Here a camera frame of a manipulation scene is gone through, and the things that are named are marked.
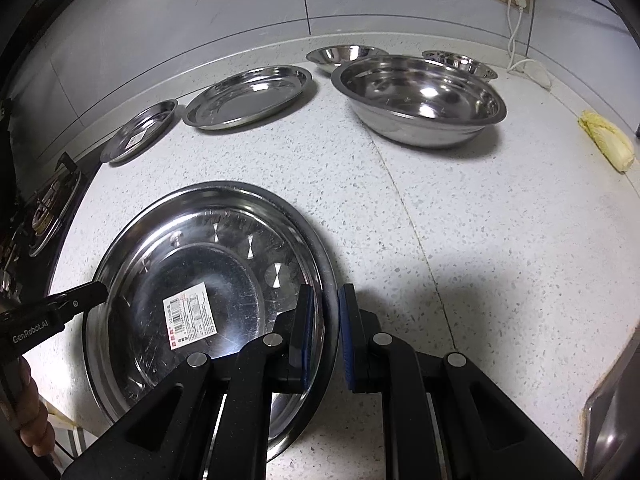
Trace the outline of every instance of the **finger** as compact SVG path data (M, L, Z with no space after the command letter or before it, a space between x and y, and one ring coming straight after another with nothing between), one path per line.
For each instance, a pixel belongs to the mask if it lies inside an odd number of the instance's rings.
M39 411L38 385L36 381L31 381L18 398L15 405L15 418L21 426L24 426L36 418Z
M20 438L26 446L35 446L44 437L47 430L47 409L43 403L40 403L40 411L38 416L31 422L20 428Z
M29 383L31 382L31 367L29 366L27 359L22 356L20 356L20 379L24 386L29 386Z
M47 423L47 429L44 432L42 440L33 446L33 454L35 456L45 456L53 451L53 447L56 445L56 434L53 431L53 426Z

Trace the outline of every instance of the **stainless steel tray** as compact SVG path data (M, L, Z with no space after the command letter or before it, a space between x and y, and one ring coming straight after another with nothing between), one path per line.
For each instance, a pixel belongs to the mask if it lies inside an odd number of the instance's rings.
M231 76L193 99L183 121L203 130L253 123L289 106L311 83L298 66L268 66Z
M273 396L268 457L306 426L334 366L338 303L326 252L292 206L238 182L180 189L124 228L94 279L109 297L84 315L82 346L95 399L112 422L191 353L224 356L270 332L277 314L295 308L299 286L312 285L310 387ZM162 300L201 282L218 333L171 350Z
M100 154L100 162L120 164L146 150L171 124L177 105L178 101L171 99L140 112L107 142Z

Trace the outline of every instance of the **screw head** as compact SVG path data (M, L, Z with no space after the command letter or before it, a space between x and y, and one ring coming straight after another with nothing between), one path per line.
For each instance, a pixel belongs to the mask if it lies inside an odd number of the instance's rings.
M456 368L460 368L463 367L464 365L466 365L466 357L464 357L462 354L458 354L458 353L453 353L453 354L449 354L447 356L447 362L451 365L451 366L455 366Z
M282 343L282 336L271 332L262 338L262 342L267 346L278 346Z
M389 334L384 332L378 332L373 336L373 342L380 346L390 345L393 340L394 339Z
M202 352L194 352L189 357L187 357L187 363L192 368L198 368L207 362L207 356Z

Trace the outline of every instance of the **stainless steel plate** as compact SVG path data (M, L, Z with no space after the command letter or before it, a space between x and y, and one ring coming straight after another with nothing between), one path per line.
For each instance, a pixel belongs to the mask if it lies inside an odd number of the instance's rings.
M289 204L255 186L206 182L147 207L118 235L95 279L105 304L84 315L89 382L111 421L193 352L212 358L239 351L295 308L302 283L313 286L310 388L277 394L268 457L282 452L318 406L334 366L336 283L313 229ZM218 333L171 350L162 300L204 282Z
M381 48L367 45L333 45L312 50L306 60L315 63L318 68L331 74L336 68L365 57L388 54Z
M297 66L248 70L207 88L189 103L183 120L203 130L253 123L289 106L309 83L311 74Z
M171 124L177 105L178 101L170 99L140 112L107 142L100 154L100 162L120 164L146 150Z
M361 59L336 69L331 81L365 124L412 146L457 146L507 115L480 78L420 57Z
M456 54L455 52L445 52L444 50L425 50L422 53L424 59L430 59L437 61L445 66L457 68L462 72L469 72L470 74L481 77L485 81L491 81L497 79L497 72L488 65L480 63L471 57L463 56L462 54Z

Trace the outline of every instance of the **white speckled countertop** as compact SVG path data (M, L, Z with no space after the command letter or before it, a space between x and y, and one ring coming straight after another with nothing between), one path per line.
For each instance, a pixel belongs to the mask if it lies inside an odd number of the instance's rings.
M231 134L179 123L130 163L101 167L52 292L90 280L118 232L161 196L244 180L309 220L338 282L355 284L384 330L422 352L467 354L577 461L580 412L635 327L640 296L640 198L578 127L580 98L565 89L565 105L498 69L506 120L427 152L374 134L302 65L316 91L293 112ZM42 395L99 433L80 324L27 358ZM383 478L378 398L346 391L340 355L316 416L268 476Z

